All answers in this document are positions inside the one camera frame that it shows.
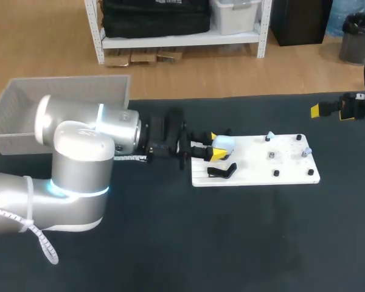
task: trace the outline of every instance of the white board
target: white board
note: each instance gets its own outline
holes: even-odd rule
[[[302,152],[309,147],[307,139],[296,134],[276,135],[269,142],[266,136],[240,136],[235,139],[235,150],[226,161],[206,162],[192,158],[192,184],[195,187],[227,187],[227,186],[263,186],[279,184],[317,184],[321,177],[313,159],[313,154],[306,158]],[[192,142],[192,146],[201,144]],[[237,163],[237,170],[229,179],[210,178],[208,167],[228,169]]]

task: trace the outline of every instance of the white shelf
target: white shelf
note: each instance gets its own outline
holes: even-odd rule
[[[102,40],[104,49],[123,49],[131,47],[179,47],[206,46],[212,44],[243,44],[258,43],[258,31],[238,33],[236,35],[221,35],[214,27],[208,32],[194,35],[164,36],[161,38],[107,38]]]
[[[261,21],[260,23],[255,24],[253,32],[238,33],[236,35],[221,35],[216,28],[211,28],[208,32],[195,35],[134,39],[107,38],[104,29],[99,31],[97,26],[97,0],[84,0],[84,2],[99,64],[104,64],[104,49],[126,49],[135,47],[179,47],[258,43],[257,58],[263,58],[265,56],[272,0],[262,0],[260,9]]]

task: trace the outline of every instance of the blue object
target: blue object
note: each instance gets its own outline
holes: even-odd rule
[[[78,193],[78,192],[72,192],[71,190],[64,190],[61,187],[58,187],[57,185],[54,184],[53,180],[50,180],[50,185],[47,187],[49,189],[50,192],[58,195],[58,196],[68,196],[68,197],[92,197],[92,196],[100,196],[103,195],[104,193],[107,193],[107,191],[110,189],[110,187],[107,187],[105,190],[101,190],[99,192],[94,192],[94,193]]]
[[[266,135],[266,137],[267,137],[268,139],[273,139],[275,136],[276,136],[276,135],[274,135],[272,131],[270,131],[270,132]]]
[[[234,151],[235,140],[230,136],[219,135],[212,141],[211,146],[213,148],[227,150],[227,155],[230,155]]]
[[[312,153],[312,149],[310,148],[310,147],[307,147],[304,151],[303,151],[303,153],[302,153],[302,156],[303,157],[307,157],[309,154],[311,154]]]

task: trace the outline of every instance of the black mat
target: black mat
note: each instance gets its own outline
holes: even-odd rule
[[[194,188],[175,161],[119,162],[101,225],[0,235],[2,291],[365,291],[365,121],[311,120],[338,94],[224,100],[132,101],[163,113],[181,106],[197,130],[303,133],[321,182]],[[51,157],[1,156],[0,172],[48,178]]]

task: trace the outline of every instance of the gray plastic bin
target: gray plastic bin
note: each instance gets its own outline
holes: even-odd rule
[[[12,79],[0,97],[0,153],[51,153],[38,144],[34,120],[39,101],[52,94],[68,99],[114,104],[127,108],[130,76],[86,76]]]

